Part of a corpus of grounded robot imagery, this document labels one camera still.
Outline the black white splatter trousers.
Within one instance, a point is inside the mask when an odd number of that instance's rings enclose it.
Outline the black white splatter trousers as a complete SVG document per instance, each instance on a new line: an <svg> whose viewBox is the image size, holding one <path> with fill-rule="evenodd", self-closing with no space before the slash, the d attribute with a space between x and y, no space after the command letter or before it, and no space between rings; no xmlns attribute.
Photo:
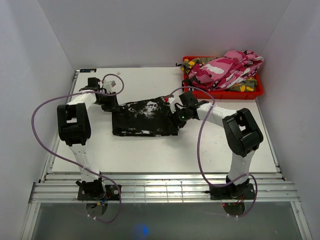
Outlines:
<svg viewBox="0 0 320 240"><path fill-rule="evenodd" d="M164 96L121 104L112 113L112 134L118 137L176 136L170 105Z"/></svg>

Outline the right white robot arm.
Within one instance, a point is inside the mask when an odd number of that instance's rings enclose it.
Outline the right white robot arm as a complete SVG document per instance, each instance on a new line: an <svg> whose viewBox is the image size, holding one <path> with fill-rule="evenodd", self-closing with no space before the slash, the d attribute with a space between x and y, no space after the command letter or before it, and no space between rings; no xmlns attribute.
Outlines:
<svg viewBox="0 0 320 240"><path fill-rule="evenodd" d="M252 158L263 142L263 134L251 111L247 108L230 110L218 107L214 102L198 101L191 91L184 92L177 102L173 95L165 98L170 107L170 119L182 128L188 120L196 119L223 128L227 144L232 152L230 170L224 184L209 184L214 199L237 199L252 190L249 171Z"/></svg>

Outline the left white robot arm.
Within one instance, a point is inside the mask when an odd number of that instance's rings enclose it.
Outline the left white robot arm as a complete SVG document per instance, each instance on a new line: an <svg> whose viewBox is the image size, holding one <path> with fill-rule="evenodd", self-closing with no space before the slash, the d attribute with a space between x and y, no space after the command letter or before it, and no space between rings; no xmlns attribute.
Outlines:
<svg viewBox="0 0 320 240"><path fill-rule="evenodd" d="M72 151L75 161L79 164L80 181L76 184L80 187L80 193L94 200L105 200L110 194L94 161L94 155L89 150L88 140L91 137L91 125L88 110L93 105L101 106L106 112L114 112L119 109L116 92L113 90L114 80L100 80L89 77L87 86L80 89L79 95L67 104L57 107L58 134L60 140Z"/></svg>

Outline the pink camouflage trousers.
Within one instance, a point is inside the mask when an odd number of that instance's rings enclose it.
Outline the pink camouflage trousers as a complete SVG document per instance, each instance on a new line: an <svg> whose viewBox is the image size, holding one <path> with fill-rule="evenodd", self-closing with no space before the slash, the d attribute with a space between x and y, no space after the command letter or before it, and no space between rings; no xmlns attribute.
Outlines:
<svg viewBox="0 0 320 240"><path fill-rule="evenodd" d="M263 62L264 58L254 51L230 50L207 63L195 62L186 82L204 91L226 91L252 78Z"/></svg>

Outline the red plastic bin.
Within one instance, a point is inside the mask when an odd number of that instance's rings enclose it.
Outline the red plastic bin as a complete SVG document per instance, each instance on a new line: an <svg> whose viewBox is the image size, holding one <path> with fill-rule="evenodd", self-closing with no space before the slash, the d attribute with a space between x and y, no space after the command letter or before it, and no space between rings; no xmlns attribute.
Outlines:
<svg viewBox="0 0 320 240"><path fill-rule="evenodd" d="M210 58L210 56L184 56L182 61L192 60L194 58ZM254 78L257 81L255 91L252 92L238 92L238 91L209 91L208 93L213 96L216 100L254 100L256 97L261 96L264 93L263 85L258 73L255 74ZM192 93L197 99L210 99L206 93L192 90Z"/></svg>

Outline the small blue label sticker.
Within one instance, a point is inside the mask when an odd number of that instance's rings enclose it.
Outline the small blue label sticker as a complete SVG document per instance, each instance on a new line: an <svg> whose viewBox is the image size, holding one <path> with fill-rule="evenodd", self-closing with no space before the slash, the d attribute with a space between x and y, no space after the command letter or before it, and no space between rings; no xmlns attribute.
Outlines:
<svg viewBox="0 0 320 240"><path fill-rule="evenodd" d="M95 73L96 71L96 68L82 68L79 70L80 73Z"/></svg>

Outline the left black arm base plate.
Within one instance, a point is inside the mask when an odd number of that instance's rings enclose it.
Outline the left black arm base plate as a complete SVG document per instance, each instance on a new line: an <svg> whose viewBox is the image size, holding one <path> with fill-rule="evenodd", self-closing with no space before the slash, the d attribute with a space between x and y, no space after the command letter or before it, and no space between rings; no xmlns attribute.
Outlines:
<svg viewBox="0 0 320 240"><path fill-rule="evenodd" d="M78 201L102 201L104 199L108 199L110 201L118 201L120 199L120 193L122 191L122 185L118 185L119 189L115 185L106 184L105 185L105 194L104 197L94 198L89 194L85 193L83 188L80 186L78 189L76 199Z"/></svg>

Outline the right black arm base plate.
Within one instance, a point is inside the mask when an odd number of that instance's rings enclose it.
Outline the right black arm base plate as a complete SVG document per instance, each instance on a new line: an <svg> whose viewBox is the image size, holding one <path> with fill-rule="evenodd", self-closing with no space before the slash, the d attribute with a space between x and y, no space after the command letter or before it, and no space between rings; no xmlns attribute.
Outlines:
<svg viewBox="0 0 320 240"><path fill-rule="evenodd" d="M226 187L210 186L208 193L211 200L253 200L255 197L254 186L251 183L246 186L234 184Z"/></svg>

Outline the aluminium rail frame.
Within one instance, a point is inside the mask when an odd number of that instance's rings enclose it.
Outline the aluminium rail frame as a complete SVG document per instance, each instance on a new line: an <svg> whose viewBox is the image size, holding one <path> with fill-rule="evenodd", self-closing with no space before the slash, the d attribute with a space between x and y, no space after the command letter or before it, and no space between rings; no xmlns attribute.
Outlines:
<svg viewBox="0 0 320 240"><path fill-rule="evenodd" d="M206 193L197 164L199 123L187 124L172 137L116 137L111 119L101 122L102 113L94 107L91 144L103 173L122 186L119 216L111 224L89 218L85 203L76 199L78 168L49 156L32 189L22 239L312 239L300 196L294 182L282 175L258 102L216 103L250 109L264 137L251 168L257 200L246 216L227 216L222 202Z"/></svg>

